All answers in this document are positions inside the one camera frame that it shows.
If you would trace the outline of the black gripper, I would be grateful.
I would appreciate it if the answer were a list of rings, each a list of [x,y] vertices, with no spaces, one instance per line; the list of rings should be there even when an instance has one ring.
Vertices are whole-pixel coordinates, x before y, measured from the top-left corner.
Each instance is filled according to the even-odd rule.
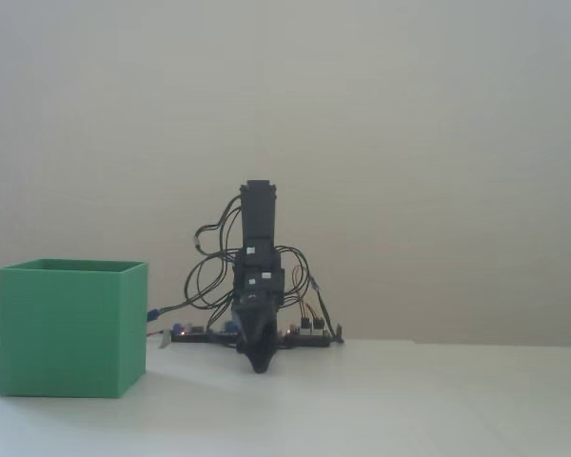
[[[277,312],[285,299],[285,270],[277,251],[258,256],[238,251],[233,267],[233,320],[238,350],[256,373],[268,370],[279,347]],[[270,316],[264,326],[261,315]]]

